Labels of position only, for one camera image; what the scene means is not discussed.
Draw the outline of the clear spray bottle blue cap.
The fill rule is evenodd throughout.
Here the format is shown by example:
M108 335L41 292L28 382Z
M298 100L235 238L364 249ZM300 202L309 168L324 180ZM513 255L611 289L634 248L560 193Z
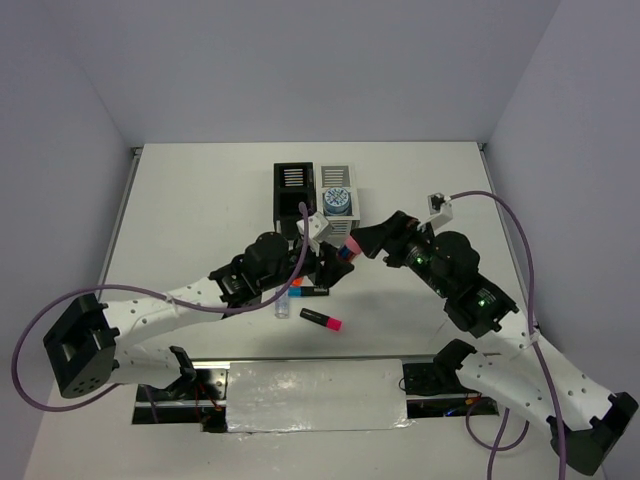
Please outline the clear spray bottle blue cap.
M290 316L290 299L288 292L284 292L274 303L274 315L278 319Z

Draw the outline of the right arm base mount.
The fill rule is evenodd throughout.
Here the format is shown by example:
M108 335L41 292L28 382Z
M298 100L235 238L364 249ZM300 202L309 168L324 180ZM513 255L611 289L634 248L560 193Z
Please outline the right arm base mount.
M402 360L398 388L405 394L409 419L498 414L496 402L461 385L435 356Z

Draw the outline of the pink cylindrical tube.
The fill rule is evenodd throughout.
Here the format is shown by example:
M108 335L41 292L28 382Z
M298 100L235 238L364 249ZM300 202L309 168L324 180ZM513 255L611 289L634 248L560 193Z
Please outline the pink cylindrical tube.
M362 250L356 240L352 236L348 236L338 249L337 257L345 262L352 263L361 253Z

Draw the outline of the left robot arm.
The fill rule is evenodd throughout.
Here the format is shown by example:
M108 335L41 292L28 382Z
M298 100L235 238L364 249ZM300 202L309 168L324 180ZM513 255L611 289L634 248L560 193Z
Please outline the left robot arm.
M196 385L185 349L152 349L145 341L256 307L264 292L282 290L293 274L328 289L353 271L360 252L353 239L339 248L327 242L291 246L267 232L229 264L157 297L103 303L93 293L80 295L43 339L59 392L77 399L110 383L147 384L185 398Z

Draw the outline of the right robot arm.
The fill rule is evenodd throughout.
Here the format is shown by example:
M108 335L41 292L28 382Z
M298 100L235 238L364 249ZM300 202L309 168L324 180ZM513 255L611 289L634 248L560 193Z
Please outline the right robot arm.
M354 254L385 253L389 267L407 267L440 298L467 340L437 355L436 383L487 395L540 429L576 472L602 466L638 410L626 392L613 393L572 364L499 286L479 272L480 256L466 236L436 233L402 211L357 228L345 242Z

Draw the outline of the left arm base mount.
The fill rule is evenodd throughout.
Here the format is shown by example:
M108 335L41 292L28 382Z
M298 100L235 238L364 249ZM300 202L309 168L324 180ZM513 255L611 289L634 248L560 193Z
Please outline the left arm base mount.
M192 425L205 433L226 433L230 363L194 360L194 368L195 380L181 393L139 385L131 423L136 426Z

